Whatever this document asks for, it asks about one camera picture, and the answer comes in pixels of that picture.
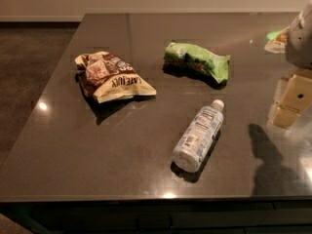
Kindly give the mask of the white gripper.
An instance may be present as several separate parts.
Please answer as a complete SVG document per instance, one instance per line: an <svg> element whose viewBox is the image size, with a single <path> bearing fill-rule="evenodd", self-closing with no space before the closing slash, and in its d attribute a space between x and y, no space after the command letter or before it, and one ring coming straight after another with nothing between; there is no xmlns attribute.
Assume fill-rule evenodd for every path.
<svg viewBox="0 0 312 234"><path fill-rule="evenodd" d="M286 59L299 68L289 80L281 78L276 86L268 122L288 129L312 104L312 0L290 24Z"/></svg>

